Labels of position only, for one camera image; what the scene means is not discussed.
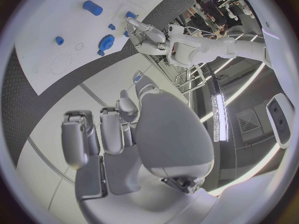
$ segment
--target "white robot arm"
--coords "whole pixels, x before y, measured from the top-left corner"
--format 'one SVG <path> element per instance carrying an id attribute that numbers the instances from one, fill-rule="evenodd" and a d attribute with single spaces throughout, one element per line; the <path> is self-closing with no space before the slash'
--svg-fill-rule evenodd
<path id="1" fill-rule="evenodd" d="M 232 37 L 212 40 L 185 35 L 183 32 L 184 27 L 170 25 L 168 29 L 170 39 L 166 41 L 161 31 L 134 18 L 128 18 L 129 38 L 135 48 L 147 55 L 166 55 L 173 65 L 189 68 L 199 63 L 211 62 L 218 56 L 222 58 L 241 56 L 265 62 L 271 67 L 271 62 L 267 60 L 265 43 L 236 41 Z"/>

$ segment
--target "air vent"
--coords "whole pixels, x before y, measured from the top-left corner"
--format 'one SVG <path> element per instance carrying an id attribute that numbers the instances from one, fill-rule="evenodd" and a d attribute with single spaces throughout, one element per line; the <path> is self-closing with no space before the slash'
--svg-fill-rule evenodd
<path id="1" fill-rule="evenodd" d="M 253 109 L 236 114 L 242 133 L 261 127 L 259 119 Z"/>

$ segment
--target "white board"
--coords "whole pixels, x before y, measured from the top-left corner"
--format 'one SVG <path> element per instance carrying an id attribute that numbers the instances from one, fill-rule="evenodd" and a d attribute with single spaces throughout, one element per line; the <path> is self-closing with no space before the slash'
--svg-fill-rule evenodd
<path id="1" fill-rule="evenodd" d="M 105 55 L 120 51 L 128 40 L 124 36 L 127 12 L 142 21 L 163 0 L 91 0 L 103 8 L 99 16 L 83 9 L 85 1 L 45 0 L 20 31 L 17 56 L 38 95 L 73 70 L 101 58 L 97 52 L 104 36 L 115 37 Z M 109 24 L 116 30 L 110 30 Z M 64 39 L 60 46 L 57 36 Z"/>

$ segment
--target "blue gear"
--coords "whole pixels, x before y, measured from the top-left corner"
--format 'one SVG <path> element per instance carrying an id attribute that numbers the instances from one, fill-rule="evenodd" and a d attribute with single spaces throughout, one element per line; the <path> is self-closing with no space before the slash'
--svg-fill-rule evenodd
<path id="1" fill-rule="evenodd" d="M 100 56 L 104 56 L 105 55 L 104 51 L 110 49 L 113 46 L 114 40 L 115 38 L 113 35 L 109 34 L 107 36 L 104 36 L 99 43 L 100 50 L 98 51 L 98 54 Z"/>

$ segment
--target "person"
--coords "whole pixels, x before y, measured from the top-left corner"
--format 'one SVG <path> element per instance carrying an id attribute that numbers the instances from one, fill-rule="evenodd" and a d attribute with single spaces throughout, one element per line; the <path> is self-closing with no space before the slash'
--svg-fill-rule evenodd
<path id="1" fill-rule="evenodd" d="M 211 2 L 206 2 L 206 0 L 196 0 L 196 2 L 200 5 L 200 7 L 203 9 L 203 12 L 209 16 L 213 17 L 214 23 L 218 25 L 219 27 L 222 27 L 223 25 L 226 24 L 226 18 L 224 14 L 218 9 L 218 7 L 211 3 Z"/>
<path id="2" fill-rule="evenodd" d="M 209 34 L 209 32 L 212 33 L 212 29 L 205 23 L 204 19 L 192 8 L 190 8 L 189 10 L 193 13 L 193 15 L 191 15 L 187 11 L 185 12 L 185 15 L 193 21 L 193 23 L 196 25 L 196 28 L 202 30 L 201 34 L 204 35 Z"/>

